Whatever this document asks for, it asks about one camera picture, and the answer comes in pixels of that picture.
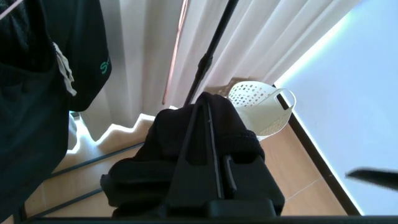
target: white curtain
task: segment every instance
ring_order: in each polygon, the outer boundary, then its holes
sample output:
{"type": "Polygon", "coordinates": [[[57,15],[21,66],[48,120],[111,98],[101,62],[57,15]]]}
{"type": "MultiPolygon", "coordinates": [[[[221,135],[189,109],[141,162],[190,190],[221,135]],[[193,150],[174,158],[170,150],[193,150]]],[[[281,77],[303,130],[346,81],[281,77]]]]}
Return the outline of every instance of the white curtain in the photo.
{"type": "MultiPolygon", "coordinates": [[[[131,128],[141,113],[183,105],[227,2],[188,1],[169,77],[183,0],[101,0],[113,71],[81,113],[94,140],[111,124],[131,128]]],[[[240,0],[197,95],[233,78],[273,84],[358,2],[240,0]]]]}

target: hanging clothes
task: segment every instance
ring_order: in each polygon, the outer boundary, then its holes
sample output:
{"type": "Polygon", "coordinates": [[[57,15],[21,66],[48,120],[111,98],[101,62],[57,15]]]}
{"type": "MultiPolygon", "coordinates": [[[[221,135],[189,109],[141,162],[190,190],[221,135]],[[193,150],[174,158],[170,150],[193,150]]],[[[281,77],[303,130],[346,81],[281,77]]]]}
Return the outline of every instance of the hanging clothes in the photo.
{"type": "Polygon", "coordinates": [[[69,110],[90,105],[111,63],[98,0],[24,1],[0,20],[0,41],[2,222],[63,159],[69,110]]]}
{"type": "MultiPolygon", "coordinates": [[[[246,129],[229,100],[202,93],[198,101],[209,104],[219,157],[231,154],[244,161],[259,156],[264,163],[264,151],[256,135],[246,129]]],[[[118,207],[115,217],[157,215],[156,210],[169,191],[194,107],[188,105],[159,112],[136,156],[115,163],[109,173],[102,176],[101,186],[109,205],[118,207]]],[[[200,129],[192,134],[186,158],[190,164],[206,164],[203,135],[200,129]]],[[[276,196],[284,202],[281,194],[276,196]]]]}

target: white plastic basket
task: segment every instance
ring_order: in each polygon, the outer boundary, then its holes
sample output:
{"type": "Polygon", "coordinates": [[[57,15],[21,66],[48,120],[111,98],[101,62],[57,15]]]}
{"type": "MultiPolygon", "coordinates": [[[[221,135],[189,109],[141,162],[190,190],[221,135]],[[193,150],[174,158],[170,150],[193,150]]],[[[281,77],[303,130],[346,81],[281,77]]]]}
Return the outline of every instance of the white plastic basket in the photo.
{"type": "Polygon", "coordinates": [[[270,85],[255,81],[239,82],[228,94],[244,125],[253,131],[258,140],[263,140],[278,133],[288,123],[296,99],[286,89],[276,89],[270,85]],[[294,102],[288,109],[283,109],[277,99],[281,92],[289,92],[294,102]]]}

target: black fabric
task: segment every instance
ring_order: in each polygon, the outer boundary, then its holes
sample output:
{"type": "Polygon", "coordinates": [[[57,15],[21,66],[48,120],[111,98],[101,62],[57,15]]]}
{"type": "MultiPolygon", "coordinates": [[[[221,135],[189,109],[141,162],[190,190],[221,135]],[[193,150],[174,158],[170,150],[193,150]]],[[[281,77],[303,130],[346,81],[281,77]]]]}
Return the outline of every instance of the black fabric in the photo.
{"type": "MultiPolygon", "coordinates": [[[[199,100],[206,100],[210,105],[215,146],[220,157],[227,154],[236,157],[260,155],[264,160],[264,151],[256,135],[246,129],[229,100],[209,93],[202,93],[199,100]]],[[[108,175],[102,176],[101,186],[109,204],[118,207],[114,216],[133,210],[134,215],[148,215],[163,201],[172,180],[193,107],[194,105],[188,105],[178,110],[161,111],[136,156],[117,162],[108,175]],[[155,174],[153,170],[161,172],[162,175],[155,174]],[[151,192],[147,190],[148,185],[137,183],[142,176],[150,180],[151,192]],[[140,207],[143,201],[147,202],[146,206],[140,207]]],[[[187,157],[192,164],[201,164],[204,159],[203,150],[192,151],[187,157]]]]}
{"type": "MultiPolygon", "coordinates": [[[[3,12],[14,1],[0,0],[3,12]]],[[[87,109],[111,73],[98,0],[26,0],[0,21],[0,222],[65,156],[68,110],[87,109]],[[55,42],[77,95],[65,89],[55,42]]]]}
{"type": "Polygon", "coordinates": [[[109,58],[99,0],[43,0],[47,30],[69,61],[77,91],[71,111],[86,110],[108,80],[109,58]]]}
{"type": "MultiPolygon", "coordinates": [[[[27,32],[34,38],[26,39],[21,32],[11,35],[18,40],[4,38],[1,43],[2,48],[9,41],[10,46],[25,43],[21,47],[25,50],[15,48],[18,58],[13,59],[25,65],[10,63],[5,57],[0,61],[0,222],[51,174],[68,144],[68,93],[45,30],[42,6],[29,0],[22,7],[29,16],[27,32]],[[39,61],[40,66],[29,63],[39,61]]],[[[10,16],[25,19],[20,12],[10,16]]],[[[7,26],[14,26],[10,32],[17,29],[10,20],[0,21],[2,31],[7,26]]]]}

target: floor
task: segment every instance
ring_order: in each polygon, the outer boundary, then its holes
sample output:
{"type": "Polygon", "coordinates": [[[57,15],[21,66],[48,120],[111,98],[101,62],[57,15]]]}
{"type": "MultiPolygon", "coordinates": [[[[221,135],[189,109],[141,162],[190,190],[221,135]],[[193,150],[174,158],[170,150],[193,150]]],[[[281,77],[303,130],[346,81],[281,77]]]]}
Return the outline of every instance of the floor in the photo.
{"type": "MultiPolygon", "coordinates": [[[[152,121],[142,119],[130,130],[115,129],[96,146],[82,137],[80,150],[67,154],[55,171],[140,143],[151,124],[152,121]]],[[[346,215],[289,125],[263,140],[261,146],[267,167],[286,198],[282,215],[346,215]]],[[[46,180],[25,203],[28,217],[99,188],[101,174],[122,158],[134,156],[138,149],[46,180]]],[[[104,193],[100,193],[47,216],[109,217],[112,211],[104,193]]],[[[5,223],[12,223],[12,217],[5,223]]]]}

